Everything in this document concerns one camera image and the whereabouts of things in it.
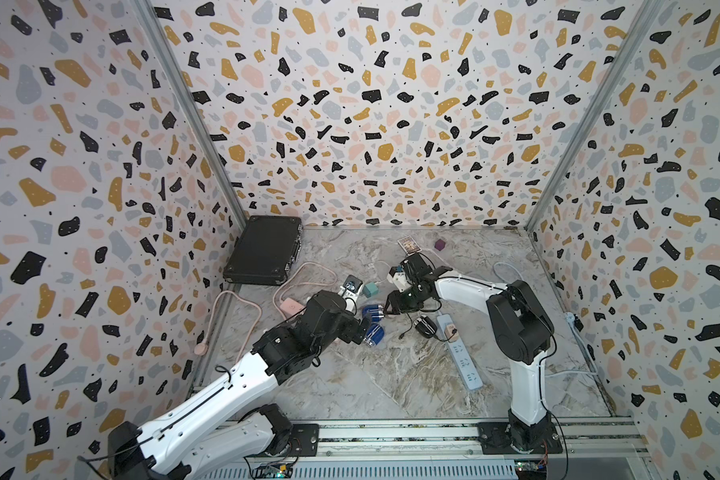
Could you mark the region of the pink power strip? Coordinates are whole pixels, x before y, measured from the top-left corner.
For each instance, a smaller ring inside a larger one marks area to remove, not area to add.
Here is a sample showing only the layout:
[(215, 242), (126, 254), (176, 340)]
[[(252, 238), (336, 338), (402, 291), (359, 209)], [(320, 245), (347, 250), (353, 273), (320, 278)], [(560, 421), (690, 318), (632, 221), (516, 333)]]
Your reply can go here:
[(292, 298), (286, 298), (279, 304), (279, 310), (285, 319), (297, 315), (303, 309), (304, 305)]

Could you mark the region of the grey-blue power strip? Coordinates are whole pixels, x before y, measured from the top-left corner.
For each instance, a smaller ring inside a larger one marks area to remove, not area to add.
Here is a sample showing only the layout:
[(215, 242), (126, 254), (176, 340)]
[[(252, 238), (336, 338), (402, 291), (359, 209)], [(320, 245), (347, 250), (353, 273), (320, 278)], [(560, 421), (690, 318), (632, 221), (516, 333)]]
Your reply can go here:
[[(436, 318), (436, 322), (445, 340), (444, 327), (449, 323), (453, 323), (454, 325), (455, 323), (453, 322), (451, 316), (447, 314), (438, 315)], [(447, 347), (451, 354), (452, 360), (456, 365), (459, 375), (465, 385), (465, 388), (468, 391), (475, 391), (482, 388), (484, 386), (484, 383), (466, 348), (464, 341), (460, 337), (459, 330), (458, 335), (454, 340), (447, 341)]]

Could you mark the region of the teal USB charger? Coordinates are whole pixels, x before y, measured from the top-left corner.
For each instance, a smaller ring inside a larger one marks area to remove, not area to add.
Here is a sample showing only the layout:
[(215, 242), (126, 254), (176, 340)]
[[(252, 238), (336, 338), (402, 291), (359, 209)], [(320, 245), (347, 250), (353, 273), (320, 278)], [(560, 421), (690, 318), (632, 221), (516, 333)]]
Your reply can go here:
[(363, 285), (362, 293), (366, 298), (373, 298), (379, 293), (379, 287), (375, 282), (369, 282)]

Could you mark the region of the blue shaver with white stripes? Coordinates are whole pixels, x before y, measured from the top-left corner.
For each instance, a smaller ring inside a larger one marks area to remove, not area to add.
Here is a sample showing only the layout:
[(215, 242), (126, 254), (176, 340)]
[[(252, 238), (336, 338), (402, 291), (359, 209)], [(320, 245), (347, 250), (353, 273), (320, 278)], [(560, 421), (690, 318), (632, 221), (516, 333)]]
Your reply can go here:
[(362, 317), (372, 323), (381, 322), (385, 318), (384, 306), (380, 304), (364, 305), (361, 309)]

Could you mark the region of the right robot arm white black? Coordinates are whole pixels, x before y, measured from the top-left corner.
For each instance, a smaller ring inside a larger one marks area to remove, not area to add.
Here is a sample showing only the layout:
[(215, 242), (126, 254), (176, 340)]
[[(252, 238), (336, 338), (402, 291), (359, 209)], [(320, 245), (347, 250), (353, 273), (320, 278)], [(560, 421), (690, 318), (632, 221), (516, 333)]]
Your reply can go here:
[(546, 402), (545, 366), (556, 351), (555, 330), (532, 288), (523, 280), (493, 283), (447, 266), (434, 268), (420, 253), (391, 267), (387, 280), (395, 286), (386, 301), (391, 314), (423, 312), (426, 301), (445, 300), (488, 317), (496, 344), (510, 364), (510, 445), (522, 453), (550, 445), (556, 430)]

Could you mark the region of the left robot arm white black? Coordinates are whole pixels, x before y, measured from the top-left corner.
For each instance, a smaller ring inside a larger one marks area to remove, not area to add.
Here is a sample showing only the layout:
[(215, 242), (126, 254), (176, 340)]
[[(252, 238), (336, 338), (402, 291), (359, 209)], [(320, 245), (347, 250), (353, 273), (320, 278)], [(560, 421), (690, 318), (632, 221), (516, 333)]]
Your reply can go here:
[(288, 457), (292, 422), (256, 401), (319, 364), (335, 341), (363, 343), (371, 321), (341, 295), (321, 290), (297, 314), (268, 329), (234, 366), (181, 405), (143, 425), (125, 421), (108, 435), (105, 479), (195, 479), (251, 456)]

